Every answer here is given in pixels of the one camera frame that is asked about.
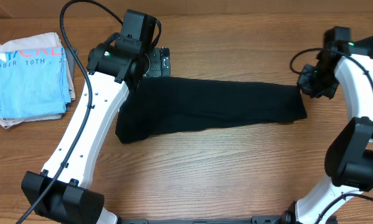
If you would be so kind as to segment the black t-shirt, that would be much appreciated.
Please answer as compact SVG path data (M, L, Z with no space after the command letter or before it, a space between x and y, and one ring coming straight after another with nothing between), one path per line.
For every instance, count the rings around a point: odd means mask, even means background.
M145 78L120 107L115 133L129 144L160 134L292 123L306 117L296 86Z

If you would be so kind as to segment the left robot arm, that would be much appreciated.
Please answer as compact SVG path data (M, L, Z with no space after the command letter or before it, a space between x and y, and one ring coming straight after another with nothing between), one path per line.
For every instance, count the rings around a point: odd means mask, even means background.
M40 173L26 172L21 189L34 212L59 223L121 223L90 186L111 123L131 90L160 61L161 23L127 10L121 32L91 49L85 85L72 119Z

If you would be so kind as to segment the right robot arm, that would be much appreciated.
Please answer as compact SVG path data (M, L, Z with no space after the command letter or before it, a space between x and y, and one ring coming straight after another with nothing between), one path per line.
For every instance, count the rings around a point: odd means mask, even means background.
M272 223L337 223L334 213L357 197L373 202L373 36L353 42L348 27L323 37L315 66L298 72L298 88L311 98L333 98L342 88L348 123L329 146L325 176Z

